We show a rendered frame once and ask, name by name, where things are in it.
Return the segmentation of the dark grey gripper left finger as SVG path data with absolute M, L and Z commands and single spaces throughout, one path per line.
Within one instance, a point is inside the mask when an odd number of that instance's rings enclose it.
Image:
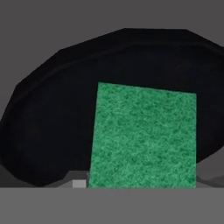
M 61 181 L 58 182 L 58 187 L 86 188 L 87 182 L 87 171 L 70 171 Z

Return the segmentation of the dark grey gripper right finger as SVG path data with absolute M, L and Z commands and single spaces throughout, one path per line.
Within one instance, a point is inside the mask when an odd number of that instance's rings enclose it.
M 207 186 L 211 186 L 211 187 L 215 187 L 215 188 L 224 188 L 224 185 L 211 182 L 210 180 L 202 179 L 199 176 L 196 176 L 196 180 L 197 180 L 197 182 L 207 185 Z

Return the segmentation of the black pan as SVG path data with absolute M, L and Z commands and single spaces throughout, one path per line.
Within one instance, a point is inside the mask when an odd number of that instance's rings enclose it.
M 99 83 L 197 96 L 197 159 L 224 147 L 224 46 L 187 29 L 123 28 L 57 51 L 0 119 L 0 165 L 30 186 L 90 167 Z

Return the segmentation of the green sponge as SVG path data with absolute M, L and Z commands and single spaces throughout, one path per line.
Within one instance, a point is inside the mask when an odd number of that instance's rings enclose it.
M 88 186 L 194 188 L 195 94 L 101 82 Z

